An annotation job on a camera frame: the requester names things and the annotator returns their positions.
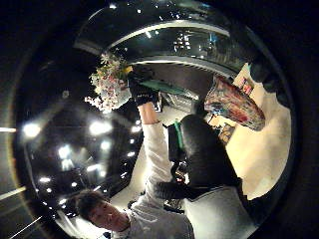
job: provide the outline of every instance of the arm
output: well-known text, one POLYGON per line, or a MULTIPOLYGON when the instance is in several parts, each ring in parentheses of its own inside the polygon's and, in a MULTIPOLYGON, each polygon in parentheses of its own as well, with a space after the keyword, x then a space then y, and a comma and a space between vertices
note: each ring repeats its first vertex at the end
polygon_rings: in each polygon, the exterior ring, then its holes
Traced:
POLYGON ((154 124, 159 122, 153 103, 148 102, 139 106, 138 109, 143 124, 154 124))
POLYGON ((163 128, 158 120, 153 103, 138 107, 144 130, 144 144, 150 174, 146 185, 146 195, 140 197, 138 204, 163 208, 164 200, 154 196, 154 185, 160 181, 170 181, 171 163, 168 160, 167 144, 163 128))

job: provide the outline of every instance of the white sleeve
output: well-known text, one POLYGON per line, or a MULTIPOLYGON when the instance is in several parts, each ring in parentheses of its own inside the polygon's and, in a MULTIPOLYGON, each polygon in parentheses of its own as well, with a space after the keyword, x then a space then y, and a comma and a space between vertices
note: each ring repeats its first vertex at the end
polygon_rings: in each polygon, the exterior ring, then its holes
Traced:
POLYGON ((149 178, 147 179, 146 194, 138 200, 138 205, 163 208, 164 200, 155 197, 156 183, 170 181, 171 162, 168 160, 168 148, 160 122, 143 124, 144 144, 149 164, 149 178))

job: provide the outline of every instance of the white shirt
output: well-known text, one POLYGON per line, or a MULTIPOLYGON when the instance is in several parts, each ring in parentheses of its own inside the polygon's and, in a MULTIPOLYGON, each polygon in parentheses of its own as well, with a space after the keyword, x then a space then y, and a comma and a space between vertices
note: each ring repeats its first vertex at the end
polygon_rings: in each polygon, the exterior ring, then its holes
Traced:
POLYGON ((140 196, 138 202, 127 211, 131 227, 124 232, 115 232, 113 238, 193 239, 192 226, 187 217, 164 210, 164 200, 154 194, 156 183, 171 180, 171 163, 162 125, 160 122, 143 124, 143 131, 147 161, 151 167, 146 194, 140 196))

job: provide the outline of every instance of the green strap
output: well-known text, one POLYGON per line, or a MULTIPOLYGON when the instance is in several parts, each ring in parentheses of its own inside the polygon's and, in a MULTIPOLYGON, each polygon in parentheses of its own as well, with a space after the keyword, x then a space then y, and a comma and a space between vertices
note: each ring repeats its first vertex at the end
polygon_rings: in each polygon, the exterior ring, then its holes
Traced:
POLYGON ((180 131, 180 124, 176 120, 173 125, 175 126, 176 132, 177 132, 177 138, 178 138, 178 146, 180 149, 183 149, 183 144, 182 144, 182 136, 181 136, 181 131, 180 131))

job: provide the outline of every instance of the dark hair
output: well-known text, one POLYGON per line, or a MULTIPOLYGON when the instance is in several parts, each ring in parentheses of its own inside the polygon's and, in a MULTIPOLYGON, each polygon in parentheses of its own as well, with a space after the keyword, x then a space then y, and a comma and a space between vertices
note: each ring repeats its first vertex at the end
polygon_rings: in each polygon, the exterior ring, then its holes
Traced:
POLYGON ((104 196, 100 191, 85 189, 76 196, 76 208, 82 218, 91 221, 89 218, 91 210, 102 201, 109 202, 110 199, 104 196))

